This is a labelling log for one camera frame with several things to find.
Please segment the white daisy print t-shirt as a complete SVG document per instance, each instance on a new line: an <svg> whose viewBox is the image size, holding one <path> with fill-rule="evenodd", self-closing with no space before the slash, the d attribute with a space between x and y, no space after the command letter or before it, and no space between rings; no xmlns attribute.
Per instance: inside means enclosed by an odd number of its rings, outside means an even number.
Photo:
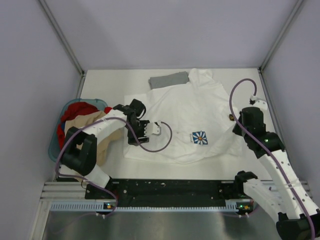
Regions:
<svg viewBox="0 0 320 240"><path fill-rule="evenodd" d="M232 130L229 94L210 69L190 70L189 81L147 93L126 95L125 104L133 99L146 107L145 120L162 121L161 135L152 135L144 147L124 142L125 158L141 161L190 164L203 158L243 154L242 138Z"/></svg>

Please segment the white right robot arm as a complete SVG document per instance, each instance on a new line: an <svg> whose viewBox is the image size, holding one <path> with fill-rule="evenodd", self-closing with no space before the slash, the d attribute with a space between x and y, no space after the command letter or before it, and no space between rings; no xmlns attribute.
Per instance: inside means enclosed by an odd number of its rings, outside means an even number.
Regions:
<svg viewBox="0 0 320 240"><path fill-rule="evenodd" d="M233 133L264 166L280 198L273 195L251 171L240 171L233 192L251 197L273 219L283 240L314 240L320 236L320 208L306 192L293 170L286 149L275 132L266 130L264 113L257 106L245 107L235 118Z"/></svg>

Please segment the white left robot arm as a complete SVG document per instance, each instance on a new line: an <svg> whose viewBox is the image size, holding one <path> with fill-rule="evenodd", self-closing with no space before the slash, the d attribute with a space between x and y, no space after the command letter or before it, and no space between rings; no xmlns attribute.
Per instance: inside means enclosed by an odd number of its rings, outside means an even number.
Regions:
<svg viewBox="0 0 320 240"><path fill-rule="evenodd" d="M128 144L141 146L149 141L151 122L142 120L145 105L134 99L129 105L118 104L106 115L81 128L71 127L58 156L59 175L64 178L79 176L96 186L102 198L109 198L114 191L111 177L97 163L98 145L117 130L128 130Z"/></svg>

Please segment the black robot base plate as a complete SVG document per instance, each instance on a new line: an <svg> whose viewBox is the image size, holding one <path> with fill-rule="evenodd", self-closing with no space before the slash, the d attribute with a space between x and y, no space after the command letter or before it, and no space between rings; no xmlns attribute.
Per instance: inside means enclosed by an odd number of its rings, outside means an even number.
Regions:
<svg viewBox="0 0 320 240"><path fill-rule="evenodd" d="M232 180L114 178L106 189L116 196L119 207L127 208L224 207L227 200L236 200L244 209L254 205Z"/></svg>

